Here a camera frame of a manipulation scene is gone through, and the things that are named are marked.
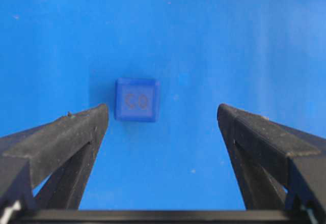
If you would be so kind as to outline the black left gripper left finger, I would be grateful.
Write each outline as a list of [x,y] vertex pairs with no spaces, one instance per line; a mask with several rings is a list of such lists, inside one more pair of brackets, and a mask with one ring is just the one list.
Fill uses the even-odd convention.
[[108,128],[105,104],[1,138],[1,207],[79,208]]

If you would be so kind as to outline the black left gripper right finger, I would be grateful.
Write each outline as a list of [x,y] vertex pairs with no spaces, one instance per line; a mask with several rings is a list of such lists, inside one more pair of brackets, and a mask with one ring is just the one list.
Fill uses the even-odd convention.
[[325,210],[325,139],[221,104],[217,122],[247,209]]

